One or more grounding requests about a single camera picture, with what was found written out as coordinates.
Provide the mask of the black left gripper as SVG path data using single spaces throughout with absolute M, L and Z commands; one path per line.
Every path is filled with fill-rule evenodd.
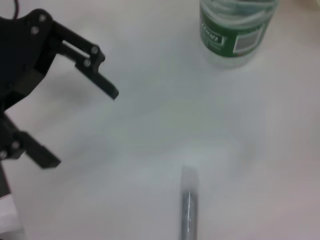
M 44 73 L 36 69 L 51 28 L 53 51 L 70 59 L 92 83 L 112 100 L 119 90 L 99 67 L 106 57 L 100 47 L 71 31 L 43 9 L 35 9 L 19 19 L 0 19 L 0 158 L 11 159 L 14 134 L 19 130 L 5 112 L 28 96 Z

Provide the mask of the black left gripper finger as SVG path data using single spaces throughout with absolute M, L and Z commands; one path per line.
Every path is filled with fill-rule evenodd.
M 42 169 L 56 168 L 61 163 L 53 153 L 37 142 L 29 133 L 18 131 L 13 137 L 11 159 L 17 160 L 25 153 Z

